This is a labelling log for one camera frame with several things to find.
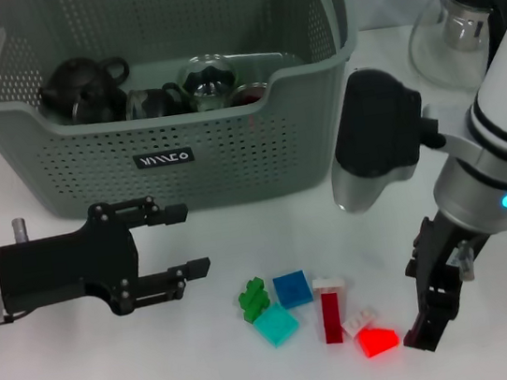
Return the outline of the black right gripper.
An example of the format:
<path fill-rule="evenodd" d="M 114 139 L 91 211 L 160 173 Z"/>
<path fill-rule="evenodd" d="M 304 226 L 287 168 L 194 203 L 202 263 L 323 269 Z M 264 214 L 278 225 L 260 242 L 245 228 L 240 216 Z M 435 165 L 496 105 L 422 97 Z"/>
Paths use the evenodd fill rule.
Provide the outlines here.
<path fill-rule="evenodd" d="M 455 320 L 463 281 L 457 267 L 449 265 L 450 257 L 462 242 L 470 244 L 476 258 L 487 242 L 486 234 L 457 226 L 444 214 L 423 220 L 413 242 L 411 261 L 406 275 L 416 282 L 418 314 L 404 336 L 406 347 L 420 346 L 435 352 L 450 321 Z"/>

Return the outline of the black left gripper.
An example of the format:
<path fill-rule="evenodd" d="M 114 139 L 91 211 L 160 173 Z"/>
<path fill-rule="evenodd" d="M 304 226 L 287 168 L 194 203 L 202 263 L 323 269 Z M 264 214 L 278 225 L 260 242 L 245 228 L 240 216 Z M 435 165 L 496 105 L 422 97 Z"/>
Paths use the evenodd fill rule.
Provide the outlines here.
<path fill-rule="evenodd" d="M 189 281 L 209 273 L 201 257 L 138 278 L 132 227 L 184 223 L 187 205 L 160 206 L 152 196 L 97 203 L 77 231 L 0 247 L 0 292 L 9 314 L 83 297 L 104 301 L 116 315 L 136 307 L 180 300 Z"/>

